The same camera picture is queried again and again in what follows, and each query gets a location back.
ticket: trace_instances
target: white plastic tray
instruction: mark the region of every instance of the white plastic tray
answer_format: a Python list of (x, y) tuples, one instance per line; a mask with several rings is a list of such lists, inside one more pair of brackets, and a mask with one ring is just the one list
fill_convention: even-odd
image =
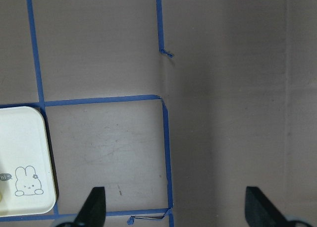
[(42, 214), (55, 204), (45, 123), (34, 108), (0, 109), (0, 217)]

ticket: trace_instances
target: rabbit face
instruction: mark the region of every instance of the rabbit face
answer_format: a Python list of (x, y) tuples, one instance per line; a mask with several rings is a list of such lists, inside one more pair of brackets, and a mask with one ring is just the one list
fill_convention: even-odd
[(17, 178), (15, 184), (16, 196), (43, 194), (42, 185), (39, 177), (35, 173), (34, 167), (18, 167), (15, 170), (15, 176)]

